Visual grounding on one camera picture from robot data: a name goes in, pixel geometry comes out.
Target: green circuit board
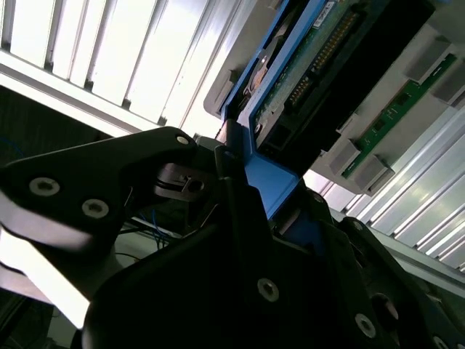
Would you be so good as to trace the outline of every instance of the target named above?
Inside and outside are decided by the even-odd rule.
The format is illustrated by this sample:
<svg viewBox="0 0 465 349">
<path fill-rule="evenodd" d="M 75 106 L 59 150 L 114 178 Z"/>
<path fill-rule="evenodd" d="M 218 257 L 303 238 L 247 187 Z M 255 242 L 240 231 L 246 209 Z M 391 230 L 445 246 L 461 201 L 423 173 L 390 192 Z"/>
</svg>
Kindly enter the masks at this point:
<svg viewBox="0 0 465 349">
<path fill-rule="evenodd" d="M 294 56 L 281 73 L 275 85 L 263 102 L 255 116 L 256 124 L 266 125 L 269 112 L 275 112 L 289 98 L 296 85 L 300 82 L 309 64 L 317 57 L 335 27 L 342 20 L 349 8 L 358 3 L 359 0 L 328 1 L 326 6 L 332 4 L 329 11 L 325 13 L 318 27 L 312 26 L 307 35 L 302 39 Z"/>
<path fill-rule="evenodd" d="M 426 94 L 447 69 L 456 61 L 456 56 L 449 54 L 429 75 L 423 84 L 412 80 L 407 81 L 404 87 L 394 96 L 388 106 L 381 111 L 378 117 L 365 131 L 362 137 L 355 142 L 360 150 L 357 158 L 342 172 L 342 177 L 348 178 L 355 169 L 365 160 L 366 156 L 378 145 L 387 133 L 414 107 Z"/>
</svg>

